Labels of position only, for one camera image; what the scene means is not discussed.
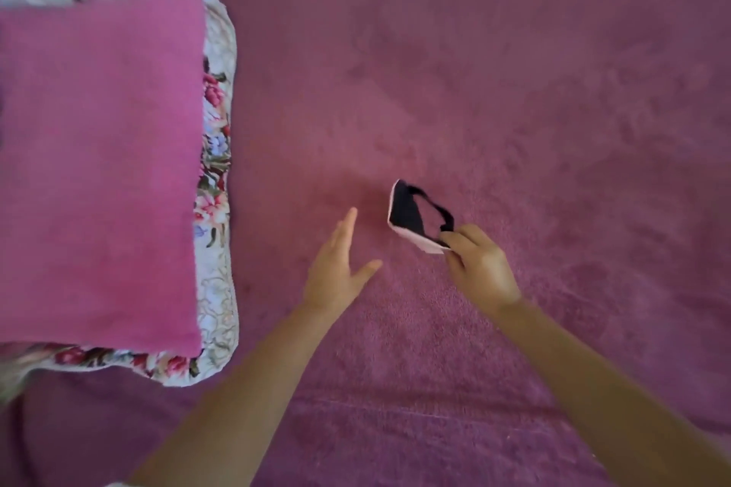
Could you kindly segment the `person's left hand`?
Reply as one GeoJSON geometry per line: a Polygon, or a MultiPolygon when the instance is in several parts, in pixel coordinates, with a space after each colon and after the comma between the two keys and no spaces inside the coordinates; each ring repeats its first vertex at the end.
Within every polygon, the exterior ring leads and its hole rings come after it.
{"type": "Polygon", "coordinates": [[[311,268],[303,294],[310,309],[322,310],[336,319],[361,294],[363,288],[352,288],[350,251],[358,210],[352,207],[338,221],[330,238],[321,246],[311,268]]]}

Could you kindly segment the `person's right hand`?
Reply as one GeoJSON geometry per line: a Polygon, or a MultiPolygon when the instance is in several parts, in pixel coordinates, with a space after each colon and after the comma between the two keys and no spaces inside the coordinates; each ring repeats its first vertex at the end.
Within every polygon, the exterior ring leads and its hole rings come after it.
{"type": "Polygon", "coordinates": [[[523,298],[506,254],[477,225],[442,232],[440,239],[449,247],[444,255],[452,282],[485,315],[494,318],[523,298]]]}

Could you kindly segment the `black and pink sleep mask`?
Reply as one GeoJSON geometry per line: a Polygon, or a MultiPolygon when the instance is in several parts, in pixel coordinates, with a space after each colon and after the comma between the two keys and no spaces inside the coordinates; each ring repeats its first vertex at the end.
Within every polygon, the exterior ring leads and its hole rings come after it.
{"type": "Polygon", "coordinates": [[[423,189],[409,184],[402,178],[397,179],[389,194],[389,228],[427,254],[440,255],[452,251],[449,245],[441,239],[431,237],[425,232],[425,225],[417,203],[418,197],[441,216],[443,223],[440,226],[440,232],[454,231],[455,220],[452,214],[434,202],[423,189]]]}

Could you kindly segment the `person's right forearm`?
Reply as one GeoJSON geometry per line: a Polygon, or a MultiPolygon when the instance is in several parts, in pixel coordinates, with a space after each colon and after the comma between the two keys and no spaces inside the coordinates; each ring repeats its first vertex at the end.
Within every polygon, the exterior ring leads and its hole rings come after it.
{"type": "Polygon", "coordinates": [[[731,487],[731,461],[690,422],[524,298],[484,313],[528,359],[621,487],[731,487]]]}

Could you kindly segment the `person's left forearm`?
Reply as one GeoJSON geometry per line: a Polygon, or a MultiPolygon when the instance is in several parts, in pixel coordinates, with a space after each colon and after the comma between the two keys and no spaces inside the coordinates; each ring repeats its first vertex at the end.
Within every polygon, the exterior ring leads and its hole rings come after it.
{"type": "Polygon", "coordinates": [[[206,393],[129,487],[249,487],[306,366],[346,308],[303,302],[206,393]]]}

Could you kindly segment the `floral print pillow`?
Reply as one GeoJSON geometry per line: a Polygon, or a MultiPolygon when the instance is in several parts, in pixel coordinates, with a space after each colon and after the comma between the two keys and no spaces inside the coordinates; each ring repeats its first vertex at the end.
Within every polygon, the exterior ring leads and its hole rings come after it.
{"type": "Polygon", "coordinates": [[[221,372],[238,346],[240,322],[230,254],[228,175],[231,106],[238,57],[235,27],[220,0],[203,0],[203,151],[195,199],[197,323],[203,347],[194,358],[135,353],[105,347],[0,345],[0,404],[12,401],[32,372],[97,372],[128,369],[168,388],[186,388],[221,372]]]}

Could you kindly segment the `pink fuzzy bed blanket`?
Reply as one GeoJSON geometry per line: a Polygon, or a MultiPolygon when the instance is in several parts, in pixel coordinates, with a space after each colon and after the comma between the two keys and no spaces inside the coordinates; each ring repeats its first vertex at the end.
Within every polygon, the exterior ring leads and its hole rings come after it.
{"type": "Polygon", "coordinates": [[[162,388],[40,372],[1,487],[125,477],[292,309],[336,220],[383,267],[317,350],[261,487],[609,485],[544,383],[386,225],[397,178],[476,223],[521,289],[731,453],[731,0],[222,0],[240,343],[162,388]]]}

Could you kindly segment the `pink folded towel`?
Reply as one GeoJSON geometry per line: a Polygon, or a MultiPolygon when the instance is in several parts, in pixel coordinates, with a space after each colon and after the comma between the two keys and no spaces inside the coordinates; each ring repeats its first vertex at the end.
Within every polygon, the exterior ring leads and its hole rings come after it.
{"type": "Polygon", "coordinates": [[[200,353],[205,16],[0,8],[0,343],[200,353]]]}

